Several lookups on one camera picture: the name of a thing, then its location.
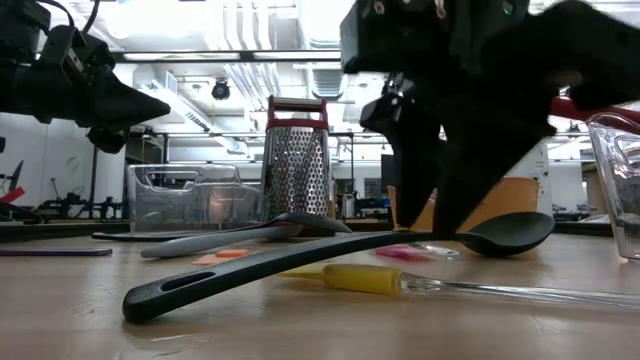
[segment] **pink object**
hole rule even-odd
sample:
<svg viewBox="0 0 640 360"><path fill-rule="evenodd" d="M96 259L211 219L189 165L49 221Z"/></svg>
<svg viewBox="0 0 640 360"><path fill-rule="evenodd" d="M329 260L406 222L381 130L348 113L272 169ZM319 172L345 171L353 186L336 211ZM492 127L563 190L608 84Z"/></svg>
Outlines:
<svg viewBox="0 0 640 360"><path fill-rule="evenodd" d="M435 257L430 251L416 249L407 244L397 244L377 248L376 255L389 256L396 259L412 260L412 261L431 261Z"/></svg>

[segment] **box grater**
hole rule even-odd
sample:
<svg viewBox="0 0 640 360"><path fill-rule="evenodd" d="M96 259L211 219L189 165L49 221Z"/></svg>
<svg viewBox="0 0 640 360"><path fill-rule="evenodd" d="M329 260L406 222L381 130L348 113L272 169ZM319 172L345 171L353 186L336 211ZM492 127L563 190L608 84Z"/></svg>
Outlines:
<svg viewBox="0 0 640 360"><path fill-rule="evenodd" d="M320 113L319 120L278 119L277 111ZM262 216L329 215L332 200L326 100L269 97L262 165Z"/></svg>

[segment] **wooden table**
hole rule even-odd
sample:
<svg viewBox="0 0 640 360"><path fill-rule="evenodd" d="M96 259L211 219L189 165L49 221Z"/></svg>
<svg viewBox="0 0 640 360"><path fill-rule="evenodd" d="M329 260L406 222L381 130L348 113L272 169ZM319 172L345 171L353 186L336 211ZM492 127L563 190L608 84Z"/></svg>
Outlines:
<svg viewBox="0 0 640 360"><path fill-rule="evenodd" d="M22 247L112 247L103 258L0 258L0 359L636 359L640 314L460 298L390 298L268 278L151 324L123 321L126 291L193 269L145 261L149 244L74 238ZM2 248L17 248L4 244ZM553 235L518 259L408 264L334 259L435 278L640 293L640 264L613 240Z"/></svg>

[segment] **ceiling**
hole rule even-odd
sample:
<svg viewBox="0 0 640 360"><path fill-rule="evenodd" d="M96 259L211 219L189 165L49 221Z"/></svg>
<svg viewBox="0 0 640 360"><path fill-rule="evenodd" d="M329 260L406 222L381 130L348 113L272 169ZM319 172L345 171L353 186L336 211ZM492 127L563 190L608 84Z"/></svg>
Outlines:
<svg viewBox="0 0 640 360"><path fill-rule="evenodd" d="M84 26L93 2L58 1L70 10L77 27ZM557 0L533 0L530 11L539 12L555 2ZM589 2L640 27L640 0ZM129 52L338 50L339 23L352 3L353 0L103 0L91 33L106 41L112 50ZM61 11L50 9L52 26L67 22ZM331 98L332 94L336 97L341 94L338 102L330 104L329 121L333 130L362 131L357 125L360 109L379 96L383 75L343 77L338 65L279 62L243 67L220 63L163 63L141 68L151 71L161 83L164 74L171 73L177 80L178 94L210 122L216 132L264 130L266 114L259 111L260 99L273 93L276 85L282 97L309 98L313 92L324 92ZM218 78L229 79L231 96L226 100L214 100L211 96ZM234 80L249 84L244 86L244 95ZM194 131L193 124L177 113L148 125L156 130Z"/></svg>

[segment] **spoon handle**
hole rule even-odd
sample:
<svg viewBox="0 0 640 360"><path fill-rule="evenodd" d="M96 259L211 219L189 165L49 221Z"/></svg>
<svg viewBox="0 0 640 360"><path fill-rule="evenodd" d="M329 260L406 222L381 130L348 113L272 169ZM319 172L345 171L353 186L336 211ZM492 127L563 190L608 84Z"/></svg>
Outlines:
<svg viewBox="0 0 640 360"><path fill-rule="evenodd" d="M517 300L533 300L567 304L583 304L640 311L640 296L609 292L536 288L526 286L502 286L446 281L403 273L402 291L416 294L473 293L510 297Z"/></svg>
<svg viewBox="0 0 640 360"><path fill-rule="evenodd" d="M479 238L471 234L460 237L466 241ZM137 286L127 292L122 312L127 321L142 323L209 296L306 264L381 246L429 240L434 240L431 233L360 233L255 253Z"/></svg>

